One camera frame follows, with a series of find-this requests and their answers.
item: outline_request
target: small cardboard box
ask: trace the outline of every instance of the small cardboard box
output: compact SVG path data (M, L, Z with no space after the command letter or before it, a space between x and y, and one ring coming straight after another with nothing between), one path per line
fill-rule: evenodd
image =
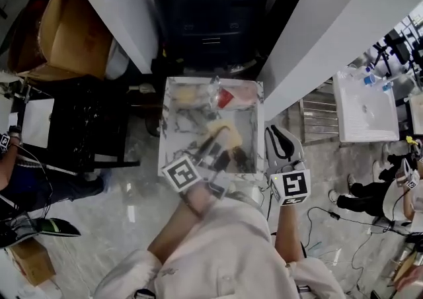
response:
M38 286L56 273L46 248L34 238L9 248L17 267L32 286Z
M29 30L32 16L26 11L21 19L26 25L15 32L11 71L40 81L83 75L103 79L112 35L88 0L50 0L41 21L30 23Z

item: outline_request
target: person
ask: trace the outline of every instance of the person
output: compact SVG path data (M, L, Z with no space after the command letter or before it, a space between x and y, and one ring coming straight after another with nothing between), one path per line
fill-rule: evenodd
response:
M259 205L237 193L214 201L205 184L190 187L147 250L111 270L93 298L345 298L325 264L304 257L294 206L280 208L273 246Z
M104 172L93 181L87 181L80 176L44 169L48 175L47 180L40 164L21 165L22 162L17 159L20 147L19 129L14 128L9 131L9 135L11 138L8 150L0 160L0 195L3 200L16 205L19 211L31 212L49 203L94 196L105 190L109 172ZM0 205L0 219L5 219L10 214L8 207Z
M411 154L390 155L387 160L392 167L383 170L379 175L379 179L383 182L363 186L356 182L353 175L349 175L348 188L354 198L341 195L332 189L328 193L329 200L337 207L353 212L365 212L374 217L384 216L390 221L412 221L415 214L412 207L412 193L406 185L399 187L396 180L396 174L404 159L411 169L419 170L422 178L423 173L420 171L423 170L418 168L421 163L416 162Z

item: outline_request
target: tiled floor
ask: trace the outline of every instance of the tiled floor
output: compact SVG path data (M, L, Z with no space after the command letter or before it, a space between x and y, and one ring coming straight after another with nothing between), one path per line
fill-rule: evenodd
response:
M84 299L93 293L101 278L123 257L134 249L145 249L163 227L176 207L178 197L156 177L159 139L146 131L144 121L132 118L128 155L140 157L141 167L115 170L112 189L108 194L52 206L50 217L69 220L82 236L78 238L43 237L54 267L56 282L66 299ZM395 143L393 150L400 153L403 144ZM310 207L333 209L345 218L371 222L367 214L339 210L329 202L330 188L346 190L346 177L354 173L359 181L371 181L371 166L381 155L381 144L360 144L339 148L339 143L322 144L305 148L307 164L311 169L312 195L298 206L299 227L303 242L307 242L310 223L306 212ZM262 202L262 195L254 186L238 185ZM267 213L268 191L263 210ZM360 224L332 219L324 212L310 212L313 231L308 254L322 259L333 271L345 292L351 298L363 298L355 283L361 271L351 268L352 256L369 237L369 228ZM273 203L269 224L275 230L278 209ZM374 280L402 241L396 234L372 235L356 255L354 265L364 267L360 281L363 292L369 293Z

